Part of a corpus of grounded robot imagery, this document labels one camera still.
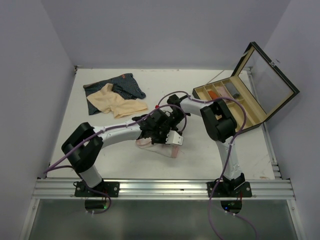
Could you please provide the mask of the white pink-trimmed underwear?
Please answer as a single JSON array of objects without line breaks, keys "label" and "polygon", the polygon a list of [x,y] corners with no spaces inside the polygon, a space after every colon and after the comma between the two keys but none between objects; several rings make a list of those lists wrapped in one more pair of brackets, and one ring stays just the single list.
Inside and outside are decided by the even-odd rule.
[{"label": "white pink-trimmed underwear", "polygon": [[162,143],[152,144],[151,138],[137,139],[135,141],[135,144],[138,148],[142,150],[154,152],[169,158],[177,158],[178,153],[180,151],[180,146],[178,145],[168,145],[168,144],[162,144]]}]

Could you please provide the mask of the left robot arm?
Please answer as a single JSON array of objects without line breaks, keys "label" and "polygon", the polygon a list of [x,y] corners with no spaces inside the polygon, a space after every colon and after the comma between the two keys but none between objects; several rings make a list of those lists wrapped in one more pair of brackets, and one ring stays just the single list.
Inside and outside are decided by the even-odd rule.
[{"label": "left robot arm", "polygon": [[180,145],[182,140],[176,119],[173,112],[166,114],[162,110],[154,110],[119,125],[93,127],[84,122],[62,144],[61,150],[86,185],[87,192],[96,197],[106,191],[104,180],[95,167],[101,149],[138,140],[161,147]]}]

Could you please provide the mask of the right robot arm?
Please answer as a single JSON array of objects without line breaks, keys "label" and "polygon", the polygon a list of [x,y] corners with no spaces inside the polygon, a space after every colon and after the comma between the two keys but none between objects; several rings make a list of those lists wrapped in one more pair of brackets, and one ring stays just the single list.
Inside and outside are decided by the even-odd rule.
[{"label": "right robot arm", "polygon": [[215,100],[204,101],[192,98],[188,94],[183,97],[173,94],[166,102],[180,107],[187,114],[202,118],[208,136],[218,147],[223,166],[221,177],[208,183],[214,185],[211,194],[232,197],[241,190],[246,180],[234,147],[240,131],[236,131],[237,121],[225,100],[225,97],[218,97]]}]

